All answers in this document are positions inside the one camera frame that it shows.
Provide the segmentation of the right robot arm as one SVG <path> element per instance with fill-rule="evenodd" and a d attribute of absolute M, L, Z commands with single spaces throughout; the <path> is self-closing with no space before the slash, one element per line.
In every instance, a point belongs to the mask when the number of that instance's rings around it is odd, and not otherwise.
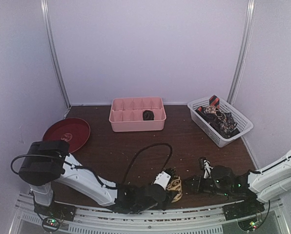
<path fill-rule="evenodd" d="M 263 212 L 265 203 L 291 190 L 291 150 L 274 163 L 258 170 L 235 175 L 229 167 L 211 166 L 205 157 L 199 158 L 202 175 L 186 178 L 183 185 L 193 193 L 209 193 L 236 199 L 223 206 L 226 220 Z"/>

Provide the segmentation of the pink divided organizer box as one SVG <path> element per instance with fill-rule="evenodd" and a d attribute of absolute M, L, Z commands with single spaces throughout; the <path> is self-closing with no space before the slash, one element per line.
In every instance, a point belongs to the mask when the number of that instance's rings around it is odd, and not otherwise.
<path fill-rule="evenodd" d="M 153 121 L 143 121 L 143 111 L 154 113 Z M 112 101 L 109 122 L 114 132 L 161 131 L 166 112 L 160 97 L 126 97 Z"/>

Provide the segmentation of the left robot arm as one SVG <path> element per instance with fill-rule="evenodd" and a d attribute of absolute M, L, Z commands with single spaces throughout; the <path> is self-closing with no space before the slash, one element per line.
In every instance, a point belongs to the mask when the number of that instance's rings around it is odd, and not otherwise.
<path fill-rule="evenodd" d="M 151 208 L 165 210 L 177 198 L 178 190 L 172 190 L 176 178 L 172 168 L 162 169 L 153 182 L 145 186 L 126 185 L 106 180 L 90 167 L 82 165 L 69 152 L 64 140 L 33 142 L 14 174 L 29 184 L 35 207 L 48 216 L 56 216 L 60 209 L 54 201 L 51 182 L 66 185 L 94 200 L 115 213 L 139 214 Z"/>

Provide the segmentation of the leopard print tie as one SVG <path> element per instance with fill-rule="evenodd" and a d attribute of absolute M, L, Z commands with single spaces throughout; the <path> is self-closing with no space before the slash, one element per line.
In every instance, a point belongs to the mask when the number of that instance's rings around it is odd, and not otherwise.
<path fill-rule="evenodd" d="M 178 202 L 183 196 L 182 180 L 179 176 L 176 176 L 166 187 L 167 191 L 173 193 L 171 203 Z"/>

